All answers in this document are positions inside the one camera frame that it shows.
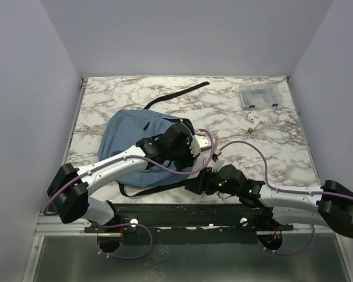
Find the blue fabric backpack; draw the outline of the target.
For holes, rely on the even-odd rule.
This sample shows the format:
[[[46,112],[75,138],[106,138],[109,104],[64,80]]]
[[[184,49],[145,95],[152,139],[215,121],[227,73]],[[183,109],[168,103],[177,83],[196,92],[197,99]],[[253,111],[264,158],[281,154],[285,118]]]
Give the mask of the blue fabric backpack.
[[[208,85],[202,82],[190,88],[161,96],[140,110],[119,110],[110,118],[98,150],[103,161],[119,154],[140,155],[151,159],[146,168],[118,179],[119,191],[127,196],[126,187],[140,189],[136,196],[147,196],[187,184],[199,154],[193,153],[195,129],[187,118],[151,110],[159,102],[177,98]]]

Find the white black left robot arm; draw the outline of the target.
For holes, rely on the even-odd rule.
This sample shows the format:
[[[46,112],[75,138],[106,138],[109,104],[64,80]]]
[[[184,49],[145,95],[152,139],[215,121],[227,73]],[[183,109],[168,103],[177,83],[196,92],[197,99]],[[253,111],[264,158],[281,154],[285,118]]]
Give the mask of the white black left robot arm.
[[[92,198],[92,194],[118,179],[142,172],[154,166],[168,170],[164,163],[175,165],[172,173],[186,174],[201,151],[198,135],[183,123],[171,125],[166,132],[139,139],[123,152],[97,163],[73,167],[62,165],[52,180],[47,195],[48,204],[63,223],[78,219],[94,221],[106,232],[118,227],[119,218],[107,202]]]

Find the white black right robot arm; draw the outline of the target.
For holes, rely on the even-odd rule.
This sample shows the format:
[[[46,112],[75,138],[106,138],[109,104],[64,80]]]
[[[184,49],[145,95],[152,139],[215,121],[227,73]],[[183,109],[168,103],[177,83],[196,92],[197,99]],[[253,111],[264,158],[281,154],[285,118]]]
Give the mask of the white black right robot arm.
[[[322,186],[271,188],[228,164],[219,171],[204,169],[188,180],[185,189],[195,194],[226,193],[238,197],[243,205],[269,209],[259,215],[265,230],[279,224],[308,224],[329,227],[353,239],[353,192],[334,180]]]

